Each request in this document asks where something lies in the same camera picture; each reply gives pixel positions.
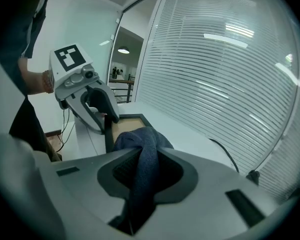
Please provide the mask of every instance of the person in background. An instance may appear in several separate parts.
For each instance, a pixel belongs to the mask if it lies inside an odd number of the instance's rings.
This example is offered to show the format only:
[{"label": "person in background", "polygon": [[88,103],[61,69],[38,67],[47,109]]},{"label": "person in background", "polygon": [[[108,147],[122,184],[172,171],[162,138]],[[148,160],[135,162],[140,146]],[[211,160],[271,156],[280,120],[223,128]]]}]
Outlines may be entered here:
[{"label": "person in background", "polygon": [[60,161],[40,125],[28,95],[54,91],[50,71],[28,71],[28,59],[32,58],[34,46],[46,18],[48,0],[16,0],[13,15],[7,27],[0,33],[0,64],[23,93],[25,99],[11,125],[9,134],[26,141],[33,150],[46,153],[50,160]]},{"label": "person in background", "polygon": [[112,79],[116,79],[116,74],[117,74],[117,67],[115,66],[115,67],[112,69]]}]

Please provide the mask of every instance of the human arm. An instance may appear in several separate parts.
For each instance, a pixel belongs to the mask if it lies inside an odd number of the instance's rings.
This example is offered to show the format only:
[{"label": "human arm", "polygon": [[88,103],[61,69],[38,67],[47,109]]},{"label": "human arm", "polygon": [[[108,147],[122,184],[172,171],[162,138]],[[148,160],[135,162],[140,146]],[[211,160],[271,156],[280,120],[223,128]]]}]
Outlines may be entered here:
[{"label": "human arm", "polygon": [[19,58],[18,66],[29,95],[46,92],[43,84],[43,73],[28,71],[28,58]]}]

